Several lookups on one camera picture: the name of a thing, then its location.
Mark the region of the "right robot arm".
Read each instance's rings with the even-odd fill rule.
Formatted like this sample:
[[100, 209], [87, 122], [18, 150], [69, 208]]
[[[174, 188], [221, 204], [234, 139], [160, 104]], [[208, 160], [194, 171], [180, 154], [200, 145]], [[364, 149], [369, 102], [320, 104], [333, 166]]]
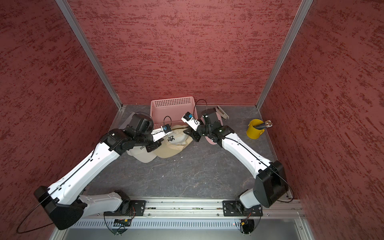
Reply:
[[232, 128], [220, 122], [215, 109], [203, 111], [202, 120], [186, 112], [182, 121], [189, 126], [184, 131], [186, 135], [196, 142], [202, 137], [209, 138], [234, 155], [252, 174], [254, 187], [239, 196], [239, 201], [246, 209], [256, 205], [269, 208], [289, 191], [283, 164], [271, 162], [249, 147]]

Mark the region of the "beige cap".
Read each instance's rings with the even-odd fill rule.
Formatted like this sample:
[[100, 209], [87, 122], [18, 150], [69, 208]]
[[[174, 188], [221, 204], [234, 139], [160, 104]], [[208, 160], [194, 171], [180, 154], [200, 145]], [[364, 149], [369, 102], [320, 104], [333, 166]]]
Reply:
[[172, 129], [169, 135], [163, 137], [161, 146], [153, 151], [159, 158], [173, 157], [182, 152], [193, 141], [192, 137], [184, 133], [187, 126], [176, 125]]

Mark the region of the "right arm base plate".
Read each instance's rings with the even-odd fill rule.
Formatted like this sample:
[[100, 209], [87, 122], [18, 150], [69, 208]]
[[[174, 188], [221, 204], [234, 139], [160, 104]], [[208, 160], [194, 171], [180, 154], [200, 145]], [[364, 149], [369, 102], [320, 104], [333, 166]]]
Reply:
[[262, 217], [261, 205], [249, 209], [244, 207], [240, 201], [223, 201], [223, 213], [225, 217]]

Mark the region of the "pink baseball cap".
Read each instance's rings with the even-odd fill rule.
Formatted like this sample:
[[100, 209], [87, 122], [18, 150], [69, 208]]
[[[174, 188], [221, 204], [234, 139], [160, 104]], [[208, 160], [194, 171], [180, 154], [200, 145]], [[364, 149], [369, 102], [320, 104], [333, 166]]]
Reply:
[[217, 113], [215, 108], [211, 108], [202, 112], [201, 120], [204, 123], [203, 129], [206, 140], [211, 145], [216, 145], [219, 139], [219, 130], [223, 126], [221, 115]]

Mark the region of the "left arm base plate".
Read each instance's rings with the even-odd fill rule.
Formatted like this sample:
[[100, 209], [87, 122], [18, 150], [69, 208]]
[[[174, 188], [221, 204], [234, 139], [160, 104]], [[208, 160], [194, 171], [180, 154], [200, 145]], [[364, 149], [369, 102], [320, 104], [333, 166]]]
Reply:
[[104, 212], [105, 216], [122, 216], [122, 217], [136, 217], [143, 216], [146, 206], [145, 200], [130, 200], [123, 201], [118, 209], [114, 212]]

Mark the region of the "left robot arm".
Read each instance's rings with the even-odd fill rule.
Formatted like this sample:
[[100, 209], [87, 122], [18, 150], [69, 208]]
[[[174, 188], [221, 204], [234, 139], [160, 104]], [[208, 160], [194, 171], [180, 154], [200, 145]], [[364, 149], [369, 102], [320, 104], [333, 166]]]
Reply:
[[149, 115], [134, 113], [125, 128], [112, 129], [103, 135], [83, 161], [49, 187], [39, 187], [34, 195], [59, 230], [68, 229], [82, 217], [90, 215], [104, 212], [129, 214], [131, 199], [123, 191], [85, 196], [85, 187], [123, 153], [134, 147], [145, 147], [150, 153], [171, 131], [169, 124], [154, 129]]

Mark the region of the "cream baseball cap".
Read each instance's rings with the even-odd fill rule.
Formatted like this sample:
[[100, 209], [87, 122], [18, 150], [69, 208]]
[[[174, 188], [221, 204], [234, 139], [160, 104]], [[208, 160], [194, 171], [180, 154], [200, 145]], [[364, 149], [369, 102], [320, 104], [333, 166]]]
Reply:
[[145, 164], [153, 161], [157, 157], [153, 152], [148, 153], [145, 146], [133, 147], [127, 151], [127, 154]]

